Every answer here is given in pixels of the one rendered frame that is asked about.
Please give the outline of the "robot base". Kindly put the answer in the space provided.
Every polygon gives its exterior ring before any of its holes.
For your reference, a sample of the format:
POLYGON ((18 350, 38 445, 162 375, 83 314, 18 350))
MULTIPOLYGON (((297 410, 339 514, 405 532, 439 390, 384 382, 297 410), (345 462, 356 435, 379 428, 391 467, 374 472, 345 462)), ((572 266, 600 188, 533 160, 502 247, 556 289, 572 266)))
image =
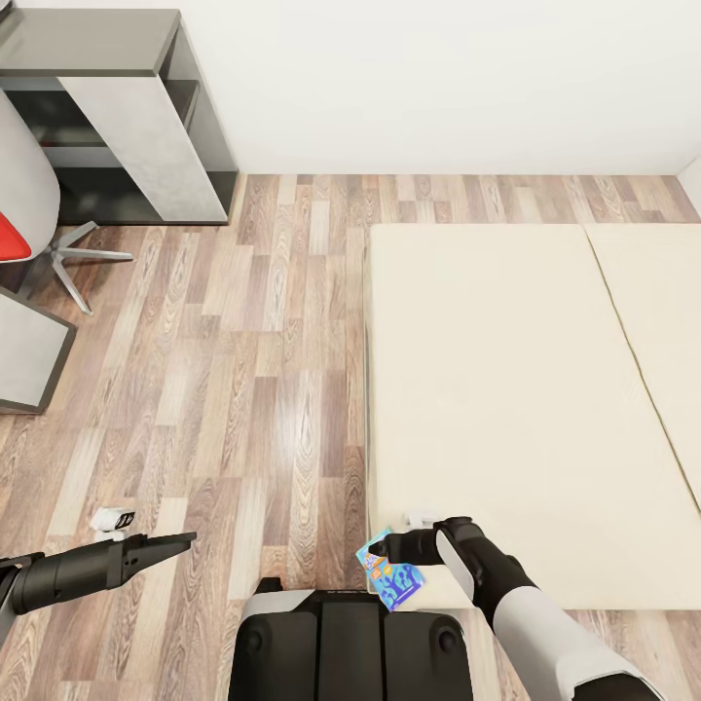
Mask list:
POLYGON ((474 701, 459 609, 280 585, 243 607, 227 701, 474 701))

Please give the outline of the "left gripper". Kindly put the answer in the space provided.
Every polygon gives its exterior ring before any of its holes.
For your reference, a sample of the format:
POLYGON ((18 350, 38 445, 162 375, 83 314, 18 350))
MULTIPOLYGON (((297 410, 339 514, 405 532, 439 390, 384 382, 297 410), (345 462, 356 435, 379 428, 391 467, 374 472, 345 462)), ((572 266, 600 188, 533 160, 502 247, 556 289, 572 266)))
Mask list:
POLYGON ((66 603, 122 587, 137 572, 189 550, 195 539, 197 532, 160 537, 138 534, 67 550, 55 573, 55 598, 66 603))

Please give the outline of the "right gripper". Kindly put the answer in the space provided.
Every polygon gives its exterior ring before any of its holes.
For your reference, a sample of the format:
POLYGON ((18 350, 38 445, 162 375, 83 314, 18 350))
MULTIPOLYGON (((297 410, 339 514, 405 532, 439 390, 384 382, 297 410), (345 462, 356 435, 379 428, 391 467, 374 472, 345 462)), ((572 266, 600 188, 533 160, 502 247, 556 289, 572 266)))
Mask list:
POLYGON ((391 564, 407 564, 412 566, 430 566, 430 562, 421 553, 421 535, 424 528, 409 533, 394 533, 386 535, 383 540, 373 542, 368 547, 369 554, 375 556, 388 557, 391 564))

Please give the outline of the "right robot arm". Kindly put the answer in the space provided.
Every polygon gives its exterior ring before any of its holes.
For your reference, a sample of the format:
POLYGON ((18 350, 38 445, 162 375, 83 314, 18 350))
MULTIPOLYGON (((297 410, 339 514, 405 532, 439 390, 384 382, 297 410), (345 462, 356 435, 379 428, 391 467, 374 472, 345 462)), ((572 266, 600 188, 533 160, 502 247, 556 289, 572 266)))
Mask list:
POLYGON ((521 563, 468 516, 437 521, 432 508, 406 507, 402 534, 369 554, 391 564, 445 565, 481 609, 531 701, 667 701, 637 668, 560 609, 521 563))

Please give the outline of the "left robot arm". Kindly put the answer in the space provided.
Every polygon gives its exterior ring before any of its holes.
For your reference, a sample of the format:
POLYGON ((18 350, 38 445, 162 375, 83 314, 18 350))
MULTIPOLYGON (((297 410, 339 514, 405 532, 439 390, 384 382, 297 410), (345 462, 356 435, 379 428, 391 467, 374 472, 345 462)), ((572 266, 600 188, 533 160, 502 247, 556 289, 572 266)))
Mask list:
POLYGON ((0 558, 0 650, 18 615, 122 587, 137 572, 189 550, 197 539, 197 532, 129 536, 126 527, 134 516, 119 505, 100 507, 91 522, 94 544, 53 556, 0 558))

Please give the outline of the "board game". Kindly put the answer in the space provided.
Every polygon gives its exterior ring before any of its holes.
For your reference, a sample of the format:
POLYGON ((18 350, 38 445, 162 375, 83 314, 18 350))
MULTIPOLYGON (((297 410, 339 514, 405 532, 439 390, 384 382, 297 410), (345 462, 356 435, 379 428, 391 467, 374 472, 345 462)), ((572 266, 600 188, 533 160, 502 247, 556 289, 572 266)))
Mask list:
POLYGON ((418 570, 418 566, 412 566, 409 562, 407 564, 391 564, 388 557, 369 554, 368 547, 373 542, 383 540, 386 535, 391 534, 394 534, 394 531, 391 526, 387 526, 356 553, 357 558, 377 588, 381 601, 390 612, 398 608, 425 584, 425 577, 418 570))

